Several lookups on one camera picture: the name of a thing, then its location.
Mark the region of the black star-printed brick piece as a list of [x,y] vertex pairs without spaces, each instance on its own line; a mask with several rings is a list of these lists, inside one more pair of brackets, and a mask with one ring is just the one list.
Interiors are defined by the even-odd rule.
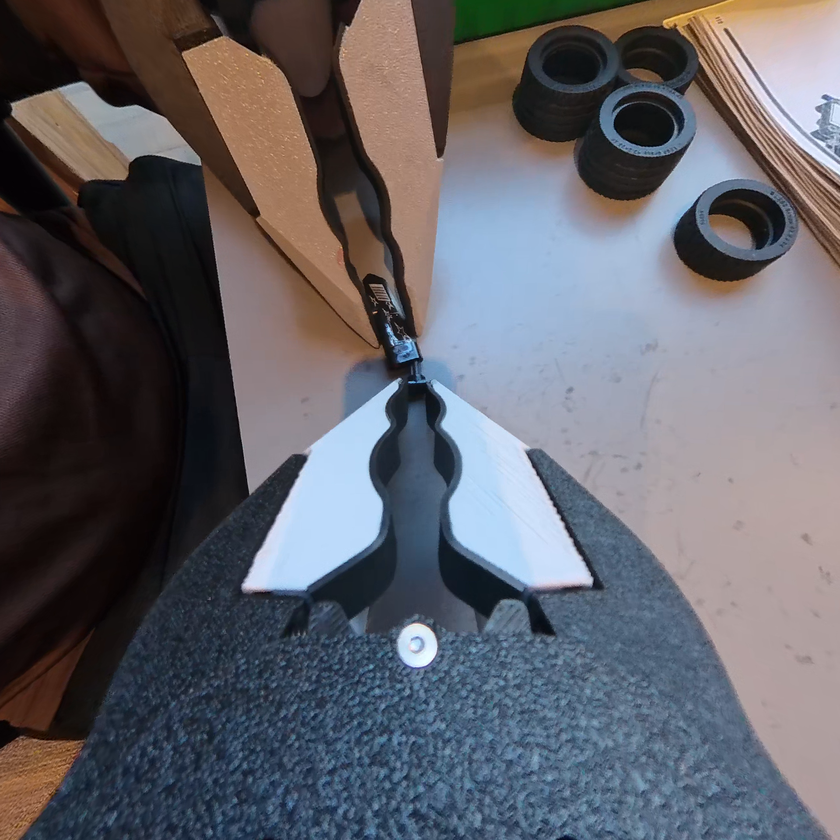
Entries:
[[388,364],[399,368],[420,363],[423,357],[417,341],[410,335],[385,280],[368,274],[363,278],[362,286],[369,302],[371,326]]

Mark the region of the green plastic bin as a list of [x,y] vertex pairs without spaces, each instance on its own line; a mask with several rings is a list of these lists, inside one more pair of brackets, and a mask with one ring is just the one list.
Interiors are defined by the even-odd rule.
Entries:
[[456,45],[637,1],[454,1]]

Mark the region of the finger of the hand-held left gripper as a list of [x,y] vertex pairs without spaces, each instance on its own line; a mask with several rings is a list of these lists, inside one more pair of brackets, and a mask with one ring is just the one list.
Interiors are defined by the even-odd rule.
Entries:
[[446,2],[358,2],[339,24],[333,68],[418,337],[433,283],[447,138]]
[[257,224],[346,325],[377,347],[322,209],[315,151],[286,75],[226,36],[182,58],[257,205]]

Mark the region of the person's black pants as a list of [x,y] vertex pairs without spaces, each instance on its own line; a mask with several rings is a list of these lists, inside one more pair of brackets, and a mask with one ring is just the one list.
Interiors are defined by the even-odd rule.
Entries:
[[79,205],[140,282],[174,361],[181,453],[150,560],[94,630],[48,739],[84,739],[127,646],[191,553],[247,498],[245,457],[211,219],[199,165],[145,155],[121,182],[93,181]]

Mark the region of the open toy instruction booklet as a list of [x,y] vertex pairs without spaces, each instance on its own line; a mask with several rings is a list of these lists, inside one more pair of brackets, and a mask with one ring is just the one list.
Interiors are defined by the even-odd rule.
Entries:
[[839,2],[730,1],[667,18],[700,89],[839,263]]

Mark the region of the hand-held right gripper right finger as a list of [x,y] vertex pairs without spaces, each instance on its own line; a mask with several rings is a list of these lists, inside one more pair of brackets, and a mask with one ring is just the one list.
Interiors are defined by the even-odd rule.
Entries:
[[552,634],[539,595],[590,590],[595,576],[530,448],[437,381],[426,386],[434,467],[445,483],[438,567],[485,630]]

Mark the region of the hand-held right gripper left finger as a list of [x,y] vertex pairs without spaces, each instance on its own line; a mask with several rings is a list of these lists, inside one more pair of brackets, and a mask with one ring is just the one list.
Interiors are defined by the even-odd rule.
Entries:
[[336,602],[354,618],[385,592],[396,570],[387,487],[402,429],[403,382],[394,381],[307,450],[243,593]]

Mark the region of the black toy tire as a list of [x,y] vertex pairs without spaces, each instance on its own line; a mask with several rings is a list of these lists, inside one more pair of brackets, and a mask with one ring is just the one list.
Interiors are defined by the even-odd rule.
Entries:
[[512,95],[512,109],[532,136],[580,138],[616,85],[616,46],[599,31],[566,25],[538,37]]
[[[729,217],[746,226],[751,246],[722,238],[712,227],[714,216]],[[708,187],[679,219],[675,250],[697,274],[716,281],[739,281],[757,275],[785,256],[799,232],[794,205],[771,185],[732,179]]]
[[576,164],[582,181],[620,201],[656,191],[687,152],[697,118],[680,93],[653,82],[611,92],[581,140]]
[[672,28],[634,28],[621,35],[614,46],[619,86],[649,81],[685,93],[699,69],[695,47]]

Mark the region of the person's left forearm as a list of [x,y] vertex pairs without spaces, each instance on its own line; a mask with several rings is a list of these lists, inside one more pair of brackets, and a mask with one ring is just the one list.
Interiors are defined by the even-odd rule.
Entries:
[[98,1],[1,2],[1,99],[15,102],[77,81],[113,107],[157,109]]

